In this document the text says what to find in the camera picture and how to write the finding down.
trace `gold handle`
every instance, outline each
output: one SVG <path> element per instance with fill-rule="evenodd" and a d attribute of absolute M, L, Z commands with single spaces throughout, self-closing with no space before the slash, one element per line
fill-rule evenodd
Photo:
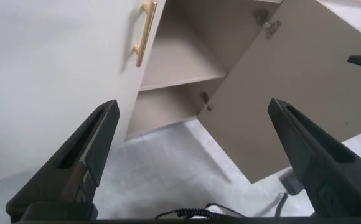
<path fill-rule="evenodd" d="M 137 67 L 140 67 L 142 64 L 142 59 L 144 56 L 144 51 L 146 50 L 146 44 L 148 43 L 151 24 L 153 23 L 153 17 L 154 17 L 154 13 L 156 12 L 156 8 L 157 8 L 157 1 L 151 1 L 150 4 L 143 4 L 143 9 L 148 14 L 148 16 L 146 18 L 146 23 L 144 24 L 141 45 L 133 47 L 133 50 L 138 56 L 138 58 L 136 59 Z"/>

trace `cabinet shelf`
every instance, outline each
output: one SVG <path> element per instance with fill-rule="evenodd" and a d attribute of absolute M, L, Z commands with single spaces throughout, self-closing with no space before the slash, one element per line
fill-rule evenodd
<path fill-rule="evenodd" d="M 196 116 L 184 86 L 140 92 L 127 134 L 140 133 Z"/>
<path fill-rule="evenodd" d="M 222 78 L 220 62 L 176 13 L 164 11 L 140 91 Z"/>

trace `cabinet door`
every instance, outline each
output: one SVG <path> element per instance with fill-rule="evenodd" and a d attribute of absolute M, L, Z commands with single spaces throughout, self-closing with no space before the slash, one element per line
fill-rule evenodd
<path fill-rule="evenodd" d="M 121 142 L 165 0 L 136 67 L 148 0 L 0 0 L 0 178 L 42 165 L 100 104 L 117 99 Z"/>
<path fill-rule="evenodd" d="M 291 103 L 340 141 L 361 133 L 361 33 L 313 0 L 285 0 L 209 101 L 200 122 L 251 182 L 289 166 L 267 113 Z"/>

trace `gray floor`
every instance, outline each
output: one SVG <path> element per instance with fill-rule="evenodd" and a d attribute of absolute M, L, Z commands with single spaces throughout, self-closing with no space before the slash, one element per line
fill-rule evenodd
<path fill-rule="evenodd" d="M 361 156 L 361 135 L 344 142 Z M 0 223 L 6 202 L 34 171 L 0 180 Z M 250 217 L 274 215 L 281 171 L 255 184 L 240 173 L 197 120 L 126 141 L 111 149 L 94 203 L 98 218 L 153 218 L 175 208 L 221 203 Z M 305 191 L 290 197 L 283 216 L 313 212 Z"/>

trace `beige cabinet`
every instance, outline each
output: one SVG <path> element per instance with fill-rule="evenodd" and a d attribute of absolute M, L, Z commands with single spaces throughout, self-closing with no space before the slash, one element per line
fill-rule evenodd
<path fill-rule="evenodd" d="M 126 136 L 146 64 L 141 0 L 0 1 L 0 178 L 40 167 L 100 104 Z M 146 42 L 148 59 L 164 4 Z"/>
<path fill-rule="evenodd" d="M 167 0 L 128 134 L 197 116 L 256 182 L 289 166 L 266 112 L 272 97 L 338 140 L 361 133 L 350 55 L 361 55 L 361 33 L 317 1 Z"/>
<path fill-rule="evenodd" d="M 113 145 L 197 117 L 252 182 L 288 166 L 271 97 L 339 140 L 361 133 L 361 67 L 347 63 L 361 33 L 320 3 L 144 3 L 0 1 L 0 178 L 41 166 L 112 99 Z"/>

